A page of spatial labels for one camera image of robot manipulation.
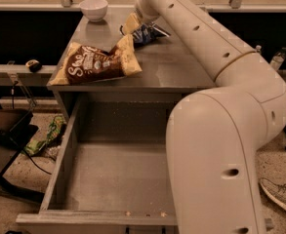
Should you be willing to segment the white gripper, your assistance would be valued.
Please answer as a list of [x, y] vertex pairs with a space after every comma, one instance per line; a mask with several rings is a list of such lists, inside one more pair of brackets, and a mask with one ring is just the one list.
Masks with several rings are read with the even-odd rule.
[[131, 13], [121, 26], [124, 35], [131, 34], [141, 27], [142, 22], [150, 23], [157, 20], [160, 15], [148, 4], [146, 0], [136, 0], [135, 12]]

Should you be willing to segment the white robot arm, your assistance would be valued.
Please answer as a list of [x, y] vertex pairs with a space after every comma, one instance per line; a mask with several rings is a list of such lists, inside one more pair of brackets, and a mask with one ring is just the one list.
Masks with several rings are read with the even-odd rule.
[[137, 0], [163, 18], [214, 81], [171, 112], [166, 153], [180, 234], [266, 234], [255, 156], [286, 125], [286, 83], [190, 0]]

